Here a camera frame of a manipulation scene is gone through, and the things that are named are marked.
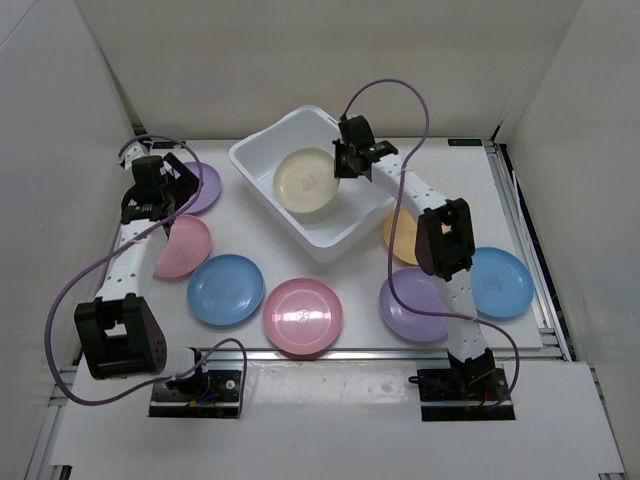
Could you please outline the blue plate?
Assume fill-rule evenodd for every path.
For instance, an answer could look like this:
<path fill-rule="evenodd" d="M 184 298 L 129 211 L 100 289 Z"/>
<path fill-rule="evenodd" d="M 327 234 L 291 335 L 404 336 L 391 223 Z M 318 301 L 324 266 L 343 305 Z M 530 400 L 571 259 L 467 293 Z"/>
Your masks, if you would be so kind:
<path fill-rule="evenodd" d="M 535 288 L 528 268 L 505 250 L 477 248 L 471 280 L 476 309 L 484 316 L 516 318 L 526 313 L 533 301 Z"/>
<path fill-rule="evenodd" d="M 187 304 L 201 322 L 231 328 L 248 320 L 261 305 L 265 282 L 260 268 L 237 254 L 215 256 L 200 265 L 187 287 Z"/>

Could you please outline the orange yellow plate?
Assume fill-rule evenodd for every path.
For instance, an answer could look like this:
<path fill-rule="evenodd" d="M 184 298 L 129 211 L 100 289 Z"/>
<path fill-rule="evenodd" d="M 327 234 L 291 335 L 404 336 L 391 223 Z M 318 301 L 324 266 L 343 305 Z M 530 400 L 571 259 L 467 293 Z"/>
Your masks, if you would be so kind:
<path fill-rule="evenodd" d="M 394 212 L 390 212 L 382 225 L 383 241 L 386 246 L 389 246 L 393 218 Z M 402 209 L 396 225 L 393 254 L 400 261 L 412 266 L 418 265 L 415 255 L 416 236 L 415 220 L 405 209 Z"/>

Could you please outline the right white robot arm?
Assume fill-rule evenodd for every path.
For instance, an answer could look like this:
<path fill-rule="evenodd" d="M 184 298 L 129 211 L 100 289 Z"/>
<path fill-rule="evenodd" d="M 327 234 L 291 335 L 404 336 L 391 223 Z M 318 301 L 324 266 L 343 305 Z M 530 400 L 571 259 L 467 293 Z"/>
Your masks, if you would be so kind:
<path fill-rule="evenodd" d="M 376 141 L 361 115 L 340 117 L 340 138 L 334 142 L 334 175 L 365 177 L 396 199 L 417 225 L 415 255 L 430 276 L 448 318 L 449 387 L 460 399 L 480 393 L 495 370 L 493 353 L 477 321 L 471 269 L 475 242 L 468 203 L 434 190 L 404 165 L 388 141 Z"/>

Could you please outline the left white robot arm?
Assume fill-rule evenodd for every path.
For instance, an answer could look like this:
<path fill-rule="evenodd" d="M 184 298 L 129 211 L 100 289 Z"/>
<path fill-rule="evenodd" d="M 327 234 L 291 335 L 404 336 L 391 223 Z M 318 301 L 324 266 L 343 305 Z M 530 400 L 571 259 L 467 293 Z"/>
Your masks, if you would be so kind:
<path fill-rule="evenodd" d="M 204 397 L 211 377 L 193 348 L 170 347 L 147 296 L 176 212 L 199 179 L 172 153 L 129 163 L 134 183 L 121 202 L 118 243 L 95 298 L 79 304 L 74 321 L 96 380 L 166 376 L 191 400 Z"/>

